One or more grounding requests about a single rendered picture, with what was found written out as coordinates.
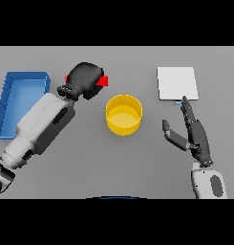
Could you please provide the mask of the robot right hand dark grey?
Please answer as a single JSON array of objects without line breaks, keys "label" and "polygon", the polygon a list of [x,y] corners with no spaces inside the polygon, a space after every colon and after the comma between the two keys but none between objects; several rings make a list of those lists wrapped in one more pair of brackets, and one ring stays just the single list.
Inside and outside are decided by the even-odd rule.
[{"label": "robot right hand dark grey", "polygon": [[182,97],[181,112],[187,129],[188,138],[184,138],[174,131],[167,120],[162,121],[164,138],[182,151],[191,151],[192,157],[197,160],[201,167],[210,167],[213,160],[206,132],[200,120],[195,117],[192,106],[186,96]]}]

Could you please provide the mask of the robot left hand dark grey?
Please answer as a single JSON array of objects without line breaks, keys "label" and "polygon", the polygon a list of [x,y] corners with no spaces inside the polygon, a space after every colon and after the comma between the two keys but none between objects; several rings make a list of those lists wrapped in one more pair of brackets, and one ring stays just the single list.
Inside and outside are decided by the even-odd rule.
[{"label": "robot left hand dark grey", "polygon": [[103,76],[102,68],[92,63],[81,62],[67,75],[66,83],[57,87],[57,93],[74,101],[78,101],[80,96],[90,100],[103,88],[102,85],[97,85]]}]

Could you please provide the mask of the pale square measuring scale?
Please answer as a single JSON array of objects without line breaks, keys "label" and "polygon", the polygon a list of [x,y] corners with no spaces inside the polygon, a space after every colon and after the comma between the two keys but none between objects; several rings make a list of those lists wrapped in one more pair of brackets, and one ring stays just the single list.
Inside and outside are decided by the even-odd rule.
[{"label": "pale square measuring scale", "polygon": [[199,99],[193,67],[158,67],[157,80],[160,100]]}]

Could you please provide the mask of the yellow bowl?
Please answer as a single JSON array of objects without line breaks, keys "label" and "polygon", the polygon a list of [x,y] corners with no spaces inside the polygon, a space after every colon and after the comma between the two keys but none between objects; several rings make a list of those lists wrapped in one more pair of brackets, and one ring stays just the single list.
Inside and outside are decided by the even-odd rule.
[{"label": "yellow bowl", "polygon": [[141,124],[142,114],[140,101],[128,94],[112,97],[105,106],[107,126],[118,136],[135,133]]}]

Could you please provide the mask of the blue tray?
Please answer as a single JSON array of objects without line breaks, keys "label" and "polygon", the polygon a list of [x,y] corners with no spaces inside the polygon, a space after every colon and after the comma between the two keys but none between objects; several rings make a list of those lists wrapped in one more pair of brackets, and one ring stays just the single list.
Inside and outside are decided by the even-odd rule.
[{"label": "blue tray", "polygon": [[50,91],[47,72],[7,72],[0,95],[0,140],[12,140],[16,126]]}]

